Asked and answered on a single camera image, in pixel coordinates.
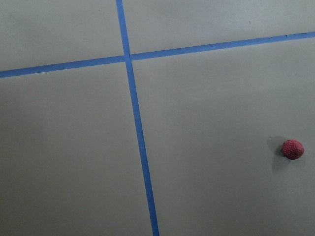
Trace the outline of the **red strawberry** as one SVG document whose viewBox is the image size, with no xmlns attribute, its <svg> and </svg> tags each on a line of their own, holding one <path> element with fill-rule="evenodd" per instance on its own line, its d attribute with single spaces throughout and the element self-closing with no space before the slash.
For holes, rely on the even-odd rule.
<svg viewBox="0 0 315 236">
<path fill-rule="evenodd" d="M 305 152 L 304 146 L 297 140 L 286 140 L 281 148 L 281 151 L 287 159 L 299 159 Z"/>
</svg>

